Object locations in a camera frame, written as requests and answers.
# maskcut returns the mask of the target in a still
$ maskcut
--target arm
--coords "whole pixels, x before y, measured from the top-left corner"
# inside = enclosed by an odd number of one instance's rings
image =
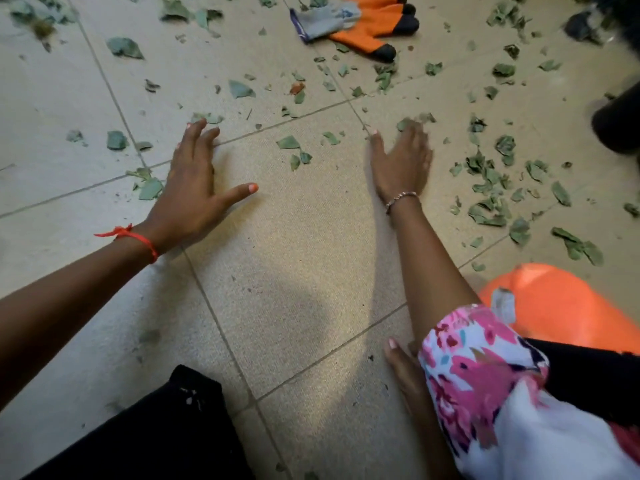
[[[383,203],[402,192],[422,192],[433,153],[421,125],[410,123],[389,154],[378,133],[371,138],[371,167],[376,191]],[[437,234],[422,212],[416,197],[406,196],[390,209],[396,228],[400,261],[411,317],[413,335],[418,341],[459,306],[480,303],[476,293],[462,277]],[[396,374],[422,443],[429,478],[457,479],[460,474],[440,431],[424,372],[389,339],[385,355]]]
[[[200,135],[205,126],[201,120],[185,131],[164,192],[147,219],[132,229],[158,254],[211,229],[229,207],[257,190],[255,184],[243,184],[222,195],[212,192],[211,154],[220,130]],[[0,299],[0,410],[151,261],[144,243],[121,237]]]

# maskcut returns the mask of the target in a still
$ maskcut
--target person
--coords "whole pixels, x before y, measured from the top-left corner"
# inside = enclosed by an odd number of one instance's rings
[[[166,188],[139,225],[102,249],[0,300],[0,408],[142,268],[215,227],[258,190],[213,192],[217,128],[194,123],[176,147]],[[417,428],[432,479],[638,478],[635,437],[544,391],[547,357],[484,306],[425,217],[418,195],[433,152],[410,122],[385,152],[370,137],[371,167],[396,229],[419,362],[384,345]]]

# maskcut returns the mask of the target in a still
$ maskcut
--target red string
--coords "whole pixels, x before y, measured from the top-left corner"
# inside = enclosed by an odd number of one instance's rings
[[[116,236],[116,239],[124,236],[133,237],[134,239],[137,239],[140,242],[144,243],[144,245],[146,245],[149,248],[149,250],[151,250],[151,256],[153,256],[153,261],[151,261],[151,264],[155,263],[158,259],[158,253],[156,251],[156,248],[151,243],[151,241],[149,241],[145,236],[136,234],[135,232],[131,232],[132,227],[133,227],[133,224],[129,224],[126,227],[116,226],[111,232],[105,232],[104,234],[93,234],[93,235],[96,237]]]

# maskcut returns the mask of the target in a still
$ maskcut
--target work glove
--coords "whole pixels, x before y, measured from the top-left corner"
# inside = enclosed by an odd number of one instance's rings
[[[304,12],[292,8],[290,16],[305,43],[328,36],[386,63],[396,58],[396,49],[377,37],[412,35],[420,27],[406,0],[343,0]]]

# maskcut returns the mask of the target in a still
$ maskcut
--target bracelet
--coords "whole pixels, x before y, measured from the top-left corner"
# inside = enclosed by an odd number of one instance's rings
[[[96,237],[111,237],[112,235],[114,235],[114,236],[116,236],[116,239],[119,238],[119,237],[125,237],[125,236],[126,237],[133,237],[134,239],[139,240],[144,245],[146,245],[146,247],[149,248],[149,250],[151,251],[151,256],[153,257],[153,260],[151,261],[151,264],[155,263],[157,261],[157,259],[158,259],[158,253],[156,251],[156,248],[151,243],[151,241],[149,241],[143,235],[136,234],[135,232],[131,232],[131,228],[132,227],[133,227],[133,224],[129,224],[126,227],[116,226],[116,227],[114,227],[114,229],[111,232],[105,232],[104,234],[93,234],[93,235],[96,236]]]
[[[396,197],[394,197],[393,200],[390,200],[389,203],[386,206],[387,209],[387,215],[389,215],[389,212],[391,212],[391,206],[393,204],[395,204],[398,200],[402,199],[402,197],[407,197],[407,196],[411,196],[411,197],[418,197],[418,193],[416,192],[400,192]]]

